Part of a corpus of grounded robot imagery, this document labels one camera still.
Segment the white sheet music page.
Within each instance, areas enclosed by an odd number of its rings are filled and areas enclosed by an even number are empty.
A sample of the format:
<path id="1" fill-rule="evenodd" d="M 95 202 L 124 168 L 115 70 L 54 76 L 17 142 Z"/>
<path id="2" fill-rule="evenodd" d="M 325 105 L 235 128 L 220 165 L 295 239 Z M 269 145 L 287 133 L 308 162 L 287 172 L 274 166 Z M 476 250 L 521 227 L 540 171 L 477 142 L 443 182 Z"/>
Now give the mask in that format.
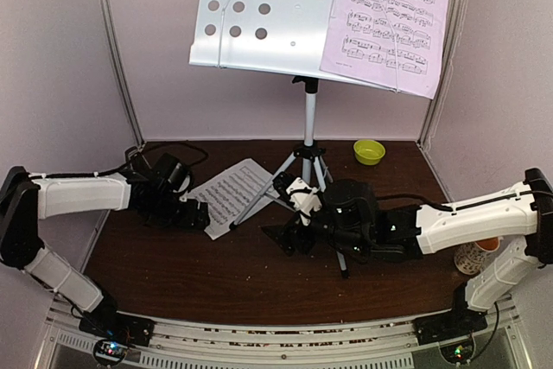
<path id="1" fill-rule="evenodd" d="M 270 178 L 269 171 L 247 158 L 190 191 L 188 196 L 191 199 L 208 205 L 210 225 L 205 229 L 207 236 L 215 240 L 230 232 L 231 223 Z"/>

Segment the white perforated music stand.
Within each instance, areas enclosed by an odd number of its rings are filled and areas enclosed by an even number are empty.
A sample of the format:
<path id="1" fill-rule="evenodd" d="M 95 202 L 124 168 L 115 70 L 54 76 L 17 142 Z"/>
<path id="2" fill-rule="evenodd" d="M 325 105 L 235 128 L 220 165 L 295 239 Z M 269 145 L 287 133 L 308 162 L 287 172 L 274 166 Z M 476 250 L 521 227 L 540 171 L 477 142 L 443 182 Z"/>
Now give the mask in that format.
<path id="1" fill-rule="evenodd" d="M 264 199 L 288 207 L 273 188 L 281 172 L 325 189 L 336 182 L 315 141 L 321 80 L 381 88 L 320 69 L 333 0 L 200 0 L 189 61 L 193 65 L 281 73 L 303 85 L 305 131 L 297 147 L 231 223 L 240 225 Z"/>

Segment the purple sheet music page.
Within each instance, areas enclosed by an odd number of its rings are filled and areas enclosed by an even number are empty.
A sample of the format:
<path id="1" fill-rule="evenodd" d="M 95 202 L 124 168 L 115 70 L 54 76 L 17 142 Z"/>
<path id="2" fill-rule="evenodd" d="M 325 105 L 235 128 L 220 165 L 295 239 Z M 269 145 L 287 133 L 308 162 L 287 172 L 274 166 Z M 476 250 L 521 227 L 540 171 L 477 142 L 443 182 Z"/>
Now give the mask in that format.
<path id="1" fill-rule="evenodd" d="M 320 69 L 432 99 L 449 0 L 333 0 Z"/>

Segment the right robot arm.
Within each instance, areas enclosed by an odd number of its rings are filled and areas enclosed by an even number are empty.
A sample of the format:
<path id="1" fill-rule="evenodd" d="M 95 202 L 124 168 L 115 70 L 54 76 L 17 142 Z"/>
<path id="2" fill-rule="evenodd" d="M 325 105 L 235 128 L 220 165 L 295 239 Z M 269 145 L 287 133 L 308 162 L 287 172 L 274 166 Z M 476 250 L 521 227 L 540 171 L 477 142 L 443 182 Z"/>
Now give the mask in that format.
<path id="1" fill-rule="evenodd" d="M 325 189 L 286 172 L 273 187 L 292 218 L 264 233 L 287 255 L 309 254 L 325 242 L 364 264 L 369 259 L 401 263 L 449 247 L 485 239 L 512 243 L 480 275 L 461 289 L 461 303 L 443 316 L 448 334 L 463 334 L 530 272 L 552 262 L 552 188 L 540 169 L 528 169 L 521 182 L 471 200 L 439 204 L 412 195 L 413 204 L 383 209 L 383 201 L 362 181 L 344 179 Z"/>

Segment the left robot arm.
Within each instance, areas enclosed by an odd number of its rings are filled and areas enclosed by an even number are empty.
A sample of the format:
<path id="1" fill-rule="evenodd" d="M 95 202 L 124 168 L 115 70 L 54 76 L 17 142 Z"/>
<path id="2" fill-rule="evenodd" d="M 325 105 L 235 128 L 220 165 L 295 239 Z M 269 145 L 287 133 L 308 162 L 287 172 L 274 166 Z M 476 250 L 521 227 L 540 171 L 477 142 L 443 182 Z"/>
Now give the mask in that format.
<path id="1" fill-rule="evenodd" d="M 40 238 L 40 221 L 70 213 L 131 210 L 147 224 L 205 230 L 208 205 L 186 196 L 189 167 L 164 153 L 149 164 L 136 154 L 120 168 L 82 174 L 31 174 L 16 166 L 1 187 L 1 262 L 69 300 L 106 338 L 124 331 L 115 300 Z"/>

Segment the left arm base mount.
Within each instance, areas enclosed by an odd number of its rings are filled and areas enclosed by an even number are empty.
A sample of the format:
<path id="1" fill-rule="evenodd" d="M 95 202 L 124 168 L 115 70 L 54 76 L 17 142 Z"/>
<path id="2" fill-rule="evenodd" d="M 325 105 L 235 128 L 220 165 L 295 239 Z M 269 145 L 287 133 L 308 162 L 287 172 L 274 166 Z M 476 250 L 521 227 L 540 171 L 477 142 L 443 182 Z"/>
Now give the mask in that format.
<path id="1" fill-rule="evenodd" d="M 92 347 L 92 356 L 102 366 L 118 365 L 132 349 L 147 347 L 154 328 L 155 323 L 151 319 L 119 313 L 112 328 L 102 328 L 87 317 L 82 317 L 79 323 L 81 332 L 99 338 Z"/>

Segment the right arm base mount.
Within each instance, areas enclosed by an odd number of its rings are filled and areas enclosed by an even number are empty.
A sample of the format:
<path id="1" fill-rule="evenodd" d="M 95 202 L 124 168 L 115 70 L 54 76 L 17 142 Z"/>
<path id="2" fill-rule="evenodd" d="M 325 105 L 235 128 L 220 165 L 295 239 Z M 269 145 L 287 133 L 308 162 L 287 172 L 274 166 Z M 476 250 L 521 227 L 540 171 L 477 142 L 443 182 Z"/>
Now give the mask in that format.
<path id="1" fill-rule="evenodd" d="M 476 356 L 474 334 L 487 328 L 484 315 L 455 315 L 451 312 L 428 315 L 413 321 L 420 346 L 439 344 L 442 358 L 456 366 L 468 364 Z"/>

